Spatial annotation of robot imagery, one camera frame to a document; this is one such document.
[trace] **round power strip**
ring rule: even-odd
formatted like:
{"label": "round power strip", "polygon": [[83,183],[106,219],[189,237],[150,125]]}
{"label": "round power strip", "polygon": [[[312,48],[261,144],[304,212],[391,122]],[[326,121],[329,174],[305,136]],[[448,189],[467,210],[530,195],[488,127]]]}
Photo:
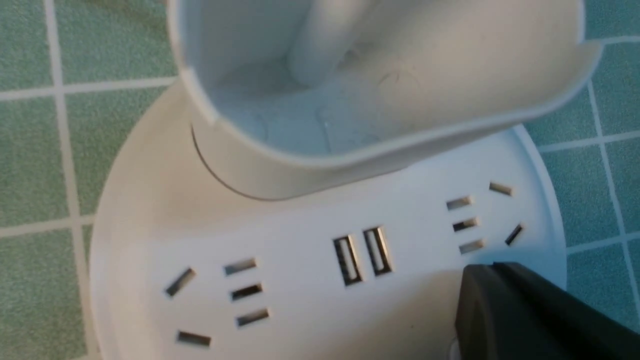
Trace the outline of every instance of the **round power strip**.
{"label": "round power strip", "polygon": [[187,103],[178,82],[147,111],[100,200],[105,360],[447,359],[465,265],[517,261],[566,286],[559,208],[522,126],[268,202],[208,171]]}

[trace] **white plastic holder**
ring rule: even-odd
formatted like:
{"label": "white plastic holder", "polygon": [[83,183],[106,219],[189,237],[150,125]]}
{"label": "white plastic holder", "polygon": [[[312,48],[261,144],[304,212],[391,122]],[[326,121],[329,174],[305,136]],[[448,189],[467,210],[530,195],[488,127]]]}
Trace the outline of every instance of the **white plastic holder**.
{"label": "white plastic holder", "polygon": [[465,265],[516,261],[566,288],[556,196],[522,126],[261,201],[210,175],[187,102],[180,82],[158,98],[100,198],[90,287],[104,360],[447,359]]}
{"label": "white plastic holder", "polygon": [[[309,7],[309,0],[169,2],[170,38],[200,154],[220,181],[249,197],[285,199],[385,174],[539,117],[584,86],[602,53],[600,43],[583,41],[582,0],[382,2],[358,41],[397,49],[413,64],[426,120],[372,145],[309,156],[250,134],[214,100],[218,81],[233,70],[284,58]],[[338,122],[334,131],[357,133],[358,126]],[[300,142],[321,136],[296,131],[289,137]]]}

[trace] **curved edge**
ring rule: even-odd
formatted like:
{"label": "curved edge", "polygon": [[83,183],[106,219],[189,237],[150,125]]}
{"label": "curved edge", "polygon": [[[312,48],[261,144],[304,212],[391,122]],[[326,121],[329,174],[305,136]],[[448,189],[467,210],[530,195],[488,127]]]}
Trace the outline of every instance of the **curved edge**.
{"label": "curved edge", "polygon": [[540,185],[542,186],[542,191],[545,194],[547,200],[547,208],[549,209],[549,219],[550,223],[553,226],[553,233],[556,238],[554,242],[556,245],[556,251],[562,254],[564,257],[563,261],[563,276],[562,276],[562,289],[566,290],[567,283],[567,266],[566,266],[566,238],[564,237],[564,225],[562,220],[562,214],[560,212],[560,205],[558,204],[558,200],[556,197],[556,190],[554,189],[553,182],[551,181],[551,177],[549,176],[549,172],[547,171],[547,166],[542,160],[542,156],[540,156],[540,152],[536,147],[535,143],[529,133],[525,129],[524,125],[517,125],[512,128],[515,132],[516,136],[520,140],[522,147],[525,149],[526,153],[529,155],[529,159],[533,164],[536,173],[538,175],[538,179],[540,180]]}
{"label": "curved edge", "polygon": [[[186,98],[182,83],[178,80],[170,85],[167,90],[160,95],[153,105],[142,115],[145,117],[165,117],[167,113],[173,111],[184,111],[180,109],[180,104],[186,106]],[[109,360],[124,360],[125,357],[120,351],[118,341],[115,338],[115,328],[111,321],[109,312],[109,293],[107,284],[109,283],[110,269],[109,251],[107,246],[109,241],[108,234],[111,229],[111,222],[102,214],[109,213],[109,210],[117,202],[116,198],[104,196],[107,193],[113,193],[115,186],[119,180],[127,176],[126,169],[128,165],[135,161],[135,157],[127,158],[123,154],[132,154],[138,152],[144,146],[144,138],[149,134],[155,126],[153,121],[140,120],[133,128],[122,148],[118,152],[115,161],[109,171],[109,175],[105,182],[100,202],[96,211],[95,221],[93,223],[92,246],[90,250],[90,266],[89,266],[89,291],[91,312],[94,322],[94,331],[100,345],[102,358]]]}
{"label": "curved edge", "polygon": [[559,92],[553,99],[543,101],[538,104],[507,113],[499,113],[491,117],[483,117],[478,119],[468,119],[455,126],[445,127],[441,129],[425,129],[417,133],[402,136],[400,138],[391,139],[384,143],[378,143],[362,149],[358,149],[346,154],[336,154],[330,156],[306,156],[292,154],[281,151],[266,143],[262,143],[249,134],[243,132],[233,122],[225,120],[217,109],[209,100],[205,88],[200,81],[198,74],[189,59],[186,58],[184,39],[180,38],[181,33],[186,33],[186,16],[185,6],[180,4],[184,1],[169,0],[167,7],[168,31],[172,45],[173,55],[177,64],[177,68],[184,82],[186,92],[189,94],[192,105],[195,107],[200,119],[192,119],[202,121],[208,126],[216,127],[216,130],[223,130],[229,136],[234,137],[237,142],[242,143],[244,147],[252,152],[261,153],[265,158],[275,161],[279,164],[316,170],[331,170],[335,168],[349,167],[364,161],[371,161],[391,151],[402,151],[405,148],[412,147],[421,142],[432,142],[441,140],[456,133],[475,131],[485,127],[497,127],[499,125],[509,126],[509,122],[513,119],[527,120],[534,119],[549,113],[566,102],[568,102],[577,92],[586,84],[591,74],[595,70],[600,57],[602,55],[603,45],[596,41],[584,41],[586,19],[584,0],[576,0],[577,11],[580,14],[580,22],[577,24],[577,45],[576,51],[582,53],[583,62],[580,70],[577,72],[576,78],[572,83],[568,83],[564,91]]}

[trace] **grout line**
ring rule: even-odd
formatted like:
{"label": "grout line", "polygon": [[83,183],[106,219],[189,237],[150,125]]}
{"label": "grout line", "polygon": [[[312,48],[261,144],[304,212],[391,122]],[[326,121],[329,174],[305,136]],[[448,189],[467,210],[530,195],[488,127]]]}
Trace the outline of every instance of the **grout line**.
{"label": "grout line", "polygon": [[79,225],[93,225],[95,221],[95,215],[83,215],[77,219]]}
{"label": "grout line", "polygon": [[32,99],[53,95],[53,87],[0,92],[0,101]]}
{"label": "grout line", "polygon": [[[595,92],[593,91],[593,83],[589,80],[587,84],[589,90],[589,100],[591,101],[591,109],[593,110],[593,119],[595,121],[596,133],[599,138],[602,138],[602,123],[600,122],[600,113],[598,111],[598,103],[596,102]],[[609,195],[611,196],[611,202],[613,203],[613,210],[616,213],[616,220],[618,222],[618,231],[621,235],[626,233],[625,222],[622,217],[622,211],[620,209],[620,202],[616,195],[616,186],[613,183],[613,175],[611,174],[611,165],[609,164],[609,156],[607,155],[607,148],[604,142],[600,142],[600,154],[602,155],[602,162],[604,164],[604,172],[607,176],[607,186],[609,187]]]}
{"label": "grout line", "polygon": [[[94,215],[84,215],[81,216],[75,221],[78,225],[93,225],[95,220]],[[73,221],[71,218],[62,218],[56,220],[48,220],[43,222],[33,222],[30,224],[11,226],[11,227],[0,227],[0,239],[8,238],[11,236],[20,236],[27,235],[33,233],[44,233],[46,231],[52,230],[60,230],[66,229],[68,227],[73,226]]]}
{"label": "grout line", "polygon": [[613,38],[604,38],[600,40],[603,45],[613,45],[620,44],[623,42],[640,42],[639,36],[625,36],[625,37],[613,37]]}
{"label": "grout line", "polygon": [[616,142],[622,140],[631,140],[635,138],[640,138],[640,130],[638,131],[629,131],[628,133],[615,134],[615,135],[606,135],[602,137],[603,143]]}
{"label": "grout line", "polygon": [[20,236],[32,233],[43,233],[45,231],[60,230],[71,227],[71,219],[64,218],[59,220],[50,220],[36,222],[32,224],[18,225],[12,227],[0,228],[0,238],[10,236]]}
{"label": "grout line", "polygon": [[634,266],[631,262],[631,255],[629,254],[628,240],[622,242],[622,253],[624,254],[625,264],[627,265],[627,272],[629,273],[629,281],[631,282],[631,294],[633,295],[634,303],[636,304],[638,323],[640,323],[640,293],[638,293],[636,273],[634,272]]}
{"label": "grout line", "polygon": [[541,154],[544,154],[546,152],[575,149],[578,147],[598,145],[601,143],[631,140],[636,138],[640,138],[640,131],[629,131],[628,133],[622,133],[622,134],[603,135],[601,137],[596,137],[596,138],[574,140],[570,142],[552,143],[550,145],[541,145],[538,147],[538,151]]}
{"label": "grout line", "polygon": [[134,79],[122,81],[104,81],[100,83],[85,83],[66,85],[64,87],[65,94],[77,94],[85,92],[99,92],[126,89],[142,89],[155,88],[160,86],[171,85],[177,77],[169,76],[166,78],[150,78],[150,79]]}
{"label": "grout line", "polygon": [[573,255],[583,251],[589,251],[589,250],[599,249],[601,247],[607,247],[610,245],[621,243],[622,241],[624,241],[624,239],[625,239],[624,236],[616,236],[614,238],[592,241],[590,243],[585,243],[580,245],[574,245],[566,248],[566,254]]}
{"label": "grout line", "polygon": [[82,227],[79,224],[80,206],[78,202],[76,175],[69,134],[67,105],[65,103],[65,93],[63,91],[62,57],[60,53],[60,42],[58,40],[56,10],[53,1],[54,0],[44,0],[44,8],[47,24],[47,40],[49,41],[49,54],[51,56],[51,74],[53,77],[56,115],[58,118],[58,135],[60,136],[62,168],[65,175],[65,187],[67,189],[67,206],[71,218],[71,236],[74,244],[78,290],[80,292],[80,303],[83,312],[84,342],[87,349],[88,360],[96,360],[98,359],[98,343],[95,333],[93,332],[93,318],[89,302],[89,275],[87,272],[84,254]]}
{"label": "grout line", "polygon": [[538,151],[541,154],[544,154],[545,152],[554,152],[554,151],[560,151],[560,150],[575,149],[575,148],[578,148],[578,147],[597,145],[599,143],[600,143],[600,139],[598,139],[598,138],[574,140],[574,141],[570,141],[570,142],[561,142],[561,143],[553,143],[553,144],[550,144],[550,145],[541,145],[541,146],[538,147]]}
{"label": "grout line", "polygon": [[[63,85],[61,89],[64,94],[77,94],[113,90],[157,88],[160,86],[169,86],[173,82],[175,82],[176,79],[176,76],[168,76],[165,78],[103,81],[100,83]],[[35,97],[53,96],[59,89],[60,86],[50,86],[46,88],[32,88],[27,90],[11,90],[0,92],[0,101],[26,100],[33,99]]]}
{"label": "grout line", "polygon": [[[595,91],[593,90],[593,82],[589,80],[589,101],[591,101],[591,109],[593,110],[593,120],[596,125],[596,133],[599,138],[602,138],[602,123],[600,122],[600,112],[598,111],[598,103],[596,102]],[[620,235],[626,235],[625,220],[622,217],[622,210],[620,209],[620,202],[618,195],[616,194],[616,185],[613,182],[613,175],[611,174],[611,164],[609,163],[609,156],[607,154],[607,147],[604,142],[600,143],[600,154],[602,155],[602,162],[604,164],[604,171],[607,176],[607,185],[609,186],[609,195],[611,196],[611,202],[613,203],[613,210],[616,213],[616,220],[618,221],[618,231]],[[625,258],[625,264],[627,266],[627,273],[629,276],[629,283],[631,284],[631,293],[634,297],[634,304],[636,305],[636,316],[638,316],[638,322],[640,323],[640,294],[638,294],[638,287],[636,283],[636,275],[634,273],[634,266],[631,262],[629,255],[628,238],[622,241],[622,252]]]}
{"label": "grout line", "polygon": [[636,233],[631,233],[631,234],[614,236],[612,238],[608,238],[604,240],[592,241],[590,243],[574,245],[566,248],[566,254],[573,255],[583,251],[595,250],[601,247],[607,247],[607,246],[615,245],[619,243],[626,243],[627,241],[634,240],[634,239],[640,239],[640,231]]}

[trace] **outlet slot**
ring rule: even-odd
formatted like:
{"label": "outlet slot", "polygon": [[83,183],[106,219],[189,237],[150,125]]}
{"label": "outlet slot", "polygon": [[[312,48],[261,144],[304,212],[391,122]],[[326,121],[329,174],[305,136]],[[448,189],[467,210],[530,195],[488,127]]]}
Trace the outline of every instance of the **outlet slot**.
{"label": "outlet slot", "polygon": [[391,272],[387,242],[385,235],[382,233],[382,228],[374,227],[373,229],[363,231],[362,234],[364,234],[367,251],[369,251],[369,257],[371,258],[373,274],[380,276]]}
{"label": "outlet slot", "polygon": [[484,240],[480,239],[480,240],[476,240],[470,243],[460,245],[458,248],[460,249],[460,254],[464,255],[468,252],[480,250],[483,247],[484,247]]}
{"label": "outlet slot", "polygon": [[178,291],[187,286],[189,281],[193,280],[195,276],[196,273],[191,268],[188,268],[180,276],[178,276],[178,278],[173,281],[164,292],[166,292],[170,297],[174,297],[175,294],[177,294]]}
{"label": "outlet slot", "polygon": [[360,270],[358,269],[358,261],[353,251],[353,241],[350,236],[335,239],[333,241],[335,254],[338,257],[338,265],[342,273],[344,285],[349,286],[362,281]]}
{"label": "outlet slot", "polygon": [[524,226],[522,224],[518,224],[515,229],[507,236],[507,240],[504,240],[504,243],[511,246],[511,244],[516,240],[518,235],[524,230]]}
{"label": "outlet slot", "polygon": [[489,184],[489,190],[493,192],[501,193],[507,196],[513,196],[513,189],[506,185],[501,185],[501,184],[492,182]]}
{"label": "outlet slot", "polygon": [[198,334],[192,334],[190,332],[179,331],[176,339],[179,343],[185,343],[189,345],[196,345],[199,347],[209,347],[211,344],[211,338],[208,336],[202,336]]}
{"label": "outlet slot", "polygon": [[447,209],[449,211],[464,208],[468,205],[471,205],[471,196],[465,196],[459,199],[447,201]]}
{"label": "outlet slot", "polygon": [[453,224],[453,231],[455,233],[457,233],[458,231],[469,229],[469,228],[475,227],[477,225],[478,225],[478,219],[477,218],[470,218],[470,219],[466,219],[464,221],[456,222],[455,224]]}
{"label": "outlet slot", "polygon": [[236,318],[236,324],[238,327],[243,327],[243,326],[249,325],[250,323],[254,323],[256,321],[260,321],[268,317],[269,317],[269,310],[260,309],[243,316],[238,316]]}
{"label": "outlet slot", "polygon": [[244,299],[245,297],[249,297],[252,295],[256,295],[262,292],[262,284],[255,284],[251,286],[247,286],[246,288],[242,288],[236,291],[232,291],[231,293],[231,301],[238,301],[240,299]]}
{"label": "outlet slot", "polygon": [[230,276],[245,270],[255,268],[257,265],[255,259],[240,260],[237,263],[225,266],[225,275]]}

